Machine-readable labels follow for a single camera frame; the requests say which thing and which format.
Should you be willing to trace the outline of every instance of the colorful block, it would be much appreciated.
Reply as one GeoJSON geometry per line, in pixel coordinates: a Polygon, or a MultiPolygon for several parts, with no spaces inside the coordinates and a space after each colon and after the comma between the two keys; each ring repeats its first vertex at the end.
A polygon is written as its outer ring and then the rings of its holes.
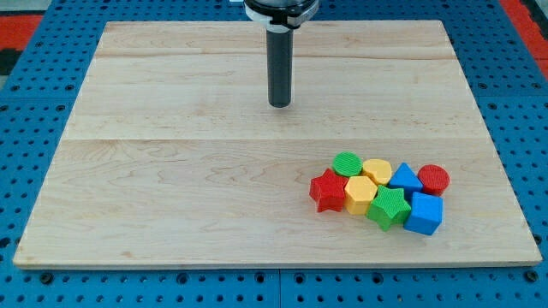
{"type": "Polygon", "coordinates": [[[409,231],[432,235],[442,222],[444,200],[437,196],[414,192],[411,205],[411,214],[403,227],[409,231]]]}
{"type": "Polygon", "coordinates": [[[394,175],[392,175],[388,187],[403,188],[405,199],[410,201],[414,192],[420,193],[422,191],[423,185],[411,167],[406,163],[402,163],[394,175]]]}
{"type": "Polygon", "coordinates": [[[352,176],[344,187],[344,206],[352,215],[365,215],[377,194],[377,185],[367,176],[352,176]]]}
{"type": "Polygon", "coordinates": [[[378,195],[371,202],[367,211],[367,218],[377,222],[383,231],[387,231],[393,224],[404,223],[411,212],[411,206],[403,197],[403,189],[378,187],[378,195]]]}
{"type": "Polygon", "coordinates": [[[310,181],[310,197],[316,201],[316,211],[341,211],[344,206],[344,187],[348,178],[336,175],[333,170],[326,169],[322,176],[310,181]]]}
{"type": "Polygon", "coordinates": [[[392,177],[392,166],[384,159],[367,159],[361,173],[369,176],[377,185],[386,185],[392,177]]]}
{"type": "Polygon", "coordinates": [[[441,196],[450,182],[447,171],[433,164],[423,166],[417,176],[423,185],[422,192],[434,196],[441,196]]]}
{"type": "Polygon", "coordinates": [[[361,158],[353,152],[340,152],[333,159],[333,171],[346,177],[360,175],[361,158]]]}

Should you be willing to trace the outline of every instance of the yellow hexagon block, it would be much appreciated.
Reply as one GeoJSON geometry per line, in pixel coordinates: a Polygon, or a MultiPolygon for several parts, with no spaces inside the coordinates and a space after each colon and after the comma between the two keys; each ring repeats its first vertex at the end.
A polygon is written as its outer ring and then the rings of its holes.
{"type": "Polygon", "coordinates": [[[377,185],[367,176],[352,176],[344,188],[344,206],[352,215],[365,215],[377,194],[377,185]]]}
{"type": "Polygon", "coordinates": [[[392,166],[383,159],[368,159],[363,162],[362,175],[367,175],[377,185],[388,184],[392,177],[392,166]]]}

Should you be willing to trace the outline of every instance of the blue pegboard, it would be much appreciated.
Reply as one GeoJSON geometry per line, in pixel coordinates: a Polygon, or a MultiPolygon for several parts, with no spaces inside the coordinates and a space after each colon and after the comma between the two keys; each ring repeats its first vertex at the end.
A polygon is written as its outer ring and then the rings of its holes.
{"type": "MultiPolygon", "coordinates": [[[[107,21],[243,21],[225,0],[54,0],[0,92],[0,306],[547,306],[548,267],[21,271],[16,244],[107,21]]],[[[548,83],[496,0],[322,0],[316,20],[444,22],[544,256],[548,83]]]]}

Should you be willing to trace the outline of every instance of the black cylinder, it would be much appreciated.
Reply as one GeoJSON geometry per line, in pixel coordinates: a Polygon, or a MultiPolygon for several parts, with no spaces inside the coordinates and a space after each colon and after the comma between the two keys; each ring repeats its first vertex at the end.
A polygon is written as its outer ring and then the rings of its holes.
{"type": "Polygon", "coordinates": [[[293,62],[293,30],[286,33],[266,31],[268,66],[268,102],[277,108],[291,103],[291,63],[293,62]]]}

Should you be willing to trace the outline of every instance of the blue block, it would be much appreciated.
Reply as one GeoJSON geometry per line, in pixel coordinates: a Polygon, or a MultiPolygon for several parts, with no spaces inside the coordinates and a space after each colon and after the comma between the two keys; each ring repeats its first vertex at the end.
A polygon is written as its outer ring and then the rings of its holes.
{"type": "Polygon", "coordinates": [[[432,235],[442,223],[444,200],[421,192],[411,198],[411,214],[403,228],[420,234],[432,235]]]}
{"type": "Polygon", "coordinates": [[[420,193],[422,191],[422,183],[411,167],[406,163],[402,163],[394,175],[392,175],[388,188],[403,188],[404,197],[410,202],[414,192],[420,193]]]}

